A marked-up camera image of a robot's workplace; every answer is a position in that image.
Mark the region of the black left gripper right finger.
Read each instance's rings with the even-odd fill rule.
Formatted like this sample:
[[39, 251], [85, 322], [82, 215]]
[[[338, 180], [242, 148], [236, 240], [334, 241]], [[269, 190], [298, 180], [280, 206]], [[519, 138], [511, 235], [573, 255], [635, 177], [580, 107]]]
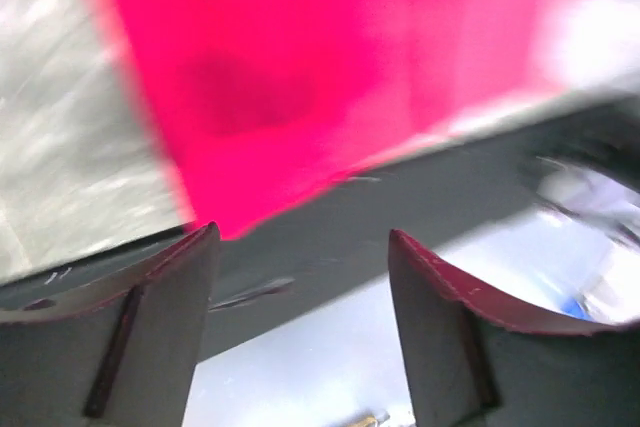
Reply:
[[511, 296], [389, 236], [388, 271], [420, 426], [635, 426], [639, 326], [579, 320]]

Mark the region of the crimson t shirt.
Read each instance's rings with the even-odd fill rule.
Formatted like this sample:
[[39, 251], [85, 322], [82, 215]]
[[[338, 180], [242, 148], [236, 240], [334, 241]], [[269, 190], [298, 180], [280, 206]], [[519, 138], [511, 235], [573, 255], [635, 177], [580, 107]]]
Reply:
[[233, 239], [504, 94], [546, 0], [113, 0], [196, 226]]

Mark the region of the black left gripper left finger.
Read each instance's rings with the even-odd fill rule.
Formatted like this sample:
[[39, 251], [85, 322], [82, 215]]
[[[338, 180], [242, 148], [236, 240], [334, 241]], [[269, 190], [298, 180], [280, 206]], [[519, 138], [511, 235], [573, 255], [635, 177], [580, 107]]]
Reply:
[[1, 286], [5, 426], [178, 426], [198, 359], [215, 224]]

